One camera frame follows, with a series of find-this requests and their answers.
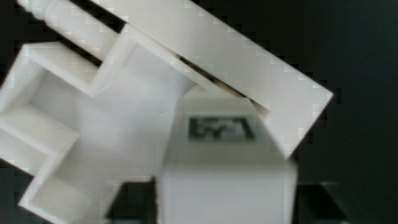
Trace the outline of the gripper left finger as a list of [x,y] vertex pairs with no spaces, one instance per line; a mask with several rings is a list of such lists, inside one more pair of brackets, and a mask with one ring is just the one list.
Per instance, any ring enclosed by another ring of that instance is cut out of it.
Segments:
[[110,224],[158,224],[156,181],[124,182],[106,212]]

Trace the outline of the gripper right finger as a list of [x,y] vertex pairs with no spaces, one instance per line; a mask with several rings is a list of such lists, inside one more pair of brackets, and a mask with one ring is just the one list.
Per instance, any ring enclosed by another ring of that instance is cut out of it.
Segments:
[[291,224],[350,224],[346,213],[323,183],[296,185]]

